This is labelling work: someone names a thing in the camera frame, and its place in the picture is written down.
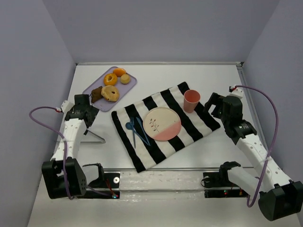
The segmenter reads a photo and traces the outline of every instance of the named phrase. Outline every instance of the white table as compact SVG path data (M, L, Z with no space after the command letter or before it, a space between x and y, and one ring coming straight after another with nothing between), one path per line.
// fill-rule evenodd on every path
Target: white table
M69 101L95 81L112 65L77 66ZM138 79L138 84L112 110L125 107L158 91L186 81L198 90L204 104L212 92L228 94L228 87L240 84L234 65L118 65ZM243 114L253 124L246 98ZM104 168L121 172L119 200L73 200L48 197L41 179L29 227L299 227L296 215L275 222L267 221L258 204L247 208L244 198L205 199L200 186L202 171L184 169L219 167L225 161L237 161L251 167L250 162L225 135L223 128L172 155L152 170L137 174L124 148L110 112L99 112L91 130L105 138L100 145L88 134L81 143L77 160L81 165L100 162ZM255 174L253 169L246 169Z
M82 94L91 83L113 65L77 66L68 100ZM137 78L138 83L112 108L118 110L149 95L186 81L191 89L201 94L205 103L213 92L227 95L231 85L241 84L235 65L117 65ZM242 99L244 119L253 124L246 97ZM121 142L111 119L111 111L99 112L92 127L94 133L106 139L106 144L82 143L78 161L80 164L100 162L104 168L133 169L134 166ZM84 142L96 142L90 133ZM226 136L223 127L208 137L172 155L154 168L201 168L219 167L226 161L237 161L251 166L244 154Z

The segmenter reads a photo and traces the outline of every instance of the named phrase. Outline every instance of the gray wall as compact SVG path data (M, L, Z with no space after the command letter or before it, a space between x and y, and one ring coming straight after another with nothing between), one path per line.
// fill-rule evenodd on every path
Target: gray wall
M43 0L76 62L244 61L278 0Z
M0 225L27 225L54 134L32 122L41 105L59 106L75 64L41 0L2 0L0 6ZM62 115L35 116L59 128Z
M280 119L273 157L293 180L303 182L303 1L281 0L244 64L248 85L268 93ZM268 144L275 120L272 107L253 93ZM299 218L303 224L303 212Z

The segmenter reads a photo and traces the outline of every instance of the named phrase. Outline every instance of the plastic cup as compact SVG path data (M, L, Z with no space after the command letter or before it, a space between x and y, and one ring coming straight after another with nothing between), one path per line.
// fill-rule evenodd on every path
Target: plastic cup
M187 113L192 113L200 101L200 94L195 90L187 90L184 93L183 109Z

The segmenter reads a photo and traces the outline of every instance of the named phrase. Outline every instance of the tray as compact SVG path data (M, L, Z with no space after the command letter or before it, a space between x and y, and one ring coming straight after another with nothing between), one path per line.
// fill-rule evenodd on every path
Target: tray
M95 82L93 82L87 89L85 89L82 94L87 94L90 95L91 91L100 87L100 86L105 86L103 83L103 78L106 74L108 73L112 73L114 69L116 69L117 66L113 66L111 68L109 68L105 73L103 73L101 75L101 77L99 77ZM118 78L118 82L115 85L116 88L118 88L119 93L120 93L120 97L118 99L118 101L116 102L108 102L106 101L104 98L96 101L95 103L93 103L93 106L98 108L99 110L103 111L103 112L107 112L109 111L111 108L113 108L114 105L116 105L117 102L120 101L121 98L123 98L123 96L130 90L133 88L133 86L136 85L137 83L137 79L135 77L133 77L132 75L130 75L128 72L126 72L130 77L131 77L131 81L128 84L122 84L120 82L120 78Z

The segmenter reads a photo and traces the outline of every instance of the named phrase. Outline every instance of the striped towel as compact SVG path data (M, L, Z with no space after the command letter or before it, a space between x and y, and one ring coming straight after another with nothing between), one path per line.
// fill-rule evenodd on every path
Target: striped towel
M186 82L183 82L176 87L158 92L142 101L112 112L118 134L138 173L157 165L220 127L209 113L203 113L204 106L201 103L198 103L193 113L188 114L183 111L183 95L187 90L189 87ZM138 117L142 121L145 115L156 107L170 108L179 115L182 124L180 133L168 141L157 141L148 136L150 146L136 137L136 149L134 149L133 133L126 129L125 124L130 122L130 117ZM142 129L136 121L134 128L144 138Z

